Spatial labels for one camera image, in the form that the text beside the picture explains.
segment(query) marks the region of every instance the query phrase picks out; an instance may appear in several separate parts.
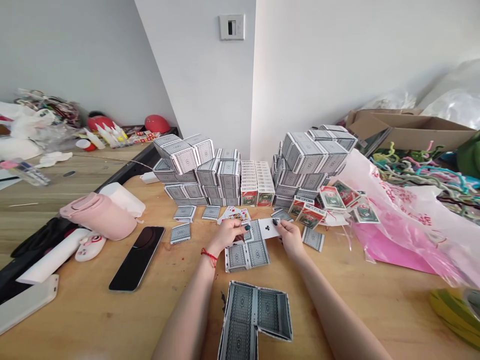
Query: red string bracelet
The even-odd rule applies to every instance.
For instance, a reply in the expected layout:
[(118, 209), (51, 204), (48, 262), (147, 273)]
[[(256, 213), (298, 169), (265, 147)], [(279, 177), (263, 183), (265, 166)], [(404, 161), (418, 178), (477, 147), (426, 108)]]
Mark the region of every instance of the red string bracelet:
[(207, 250), (205, 250), (204, 247), (201, 248), (200, 255), (208, 255), (211, 259), (211, 264), (213, 265), (213, 268), (214, 269), (217, 268), (217, 260), (218, 259), (215, 256), (213, 256), (211, 253), (207, 252)]

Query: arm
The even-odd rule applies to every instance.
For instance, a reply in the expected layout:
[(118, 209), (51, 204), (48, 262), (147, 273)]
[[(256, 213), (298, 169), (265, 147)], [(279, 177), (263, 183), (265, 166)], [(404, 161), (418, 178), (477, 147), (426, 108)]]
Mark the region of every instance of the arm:
[(391, 360), (380, 341), (308, 256), (298, 226), (282, 220), (276, 227), (288, 257), (296, 264), (305, 282), (335, 359)]
[[(249, 230), (240, 227), (239, 220), (224, 220), (218, 232), (205, 249), (216, 258), (231, 245), (235, 237)], [(215, 269), (207, 255), (200, 256), (198, 265), (187, 287), (168, 318), (152, 360), (193, 360), (200, 358), (207, 328), (210, 293)]]

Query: red balloon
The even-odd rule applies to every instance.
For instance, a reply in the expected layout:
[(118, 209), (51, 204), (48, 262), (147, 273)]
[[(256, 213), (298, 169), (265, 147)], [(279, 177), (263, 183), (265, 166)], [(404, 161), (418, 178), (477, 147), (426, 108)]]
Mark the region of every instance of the red balloon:
[(170, 130), (169, 123), (160, 115), (148, 115), (145, 118), (145, 127), (152, 133), (163, 134)]
[(96, 124), (101, 126), (101, 128), (104, 128), (104, 124), (106, 124), (109, 128), (114, 127), (114, 122), (112, 119), (106, 116), (94, 116), (94, 117), (89, 117), (88, 120), (86, 121), (86, 125), (90, 128), (92, 131), (97, 131)]

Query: hand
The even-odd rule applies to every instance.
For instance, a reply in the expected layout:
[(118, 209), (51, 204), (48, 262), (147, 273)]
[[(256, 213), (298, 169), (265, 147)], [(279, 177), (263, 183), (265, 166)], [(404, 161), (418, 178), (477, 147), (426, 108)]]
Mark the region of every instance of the hand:
[(223, 220), (206, 251), (218, 258), (223, 249), (232, 245), (235, 237), (245, 234), (248, 230), (250, 230), (250, 225), (244, 227), (238, 219)]
[(281, 219), (280, 223), (276, 219), (272, 221), (281, 236), (283, 247), (288, 257), (292, 260), (297, 260), (302, 256), (306, 256), (307, 252), (304, 249), (299, 227), (284, 219)]

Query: white phone case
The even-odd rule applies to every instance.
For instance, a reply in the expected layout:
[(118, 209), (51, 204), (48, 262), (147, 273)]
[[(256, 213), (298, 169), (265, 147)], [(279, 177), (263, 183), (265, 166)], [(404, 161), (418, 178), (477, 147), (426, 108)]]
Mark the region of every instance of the white phone case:
[(0, 335), (55, 299), (58, 289), (59, 276), (50, 275), (0, 305)]

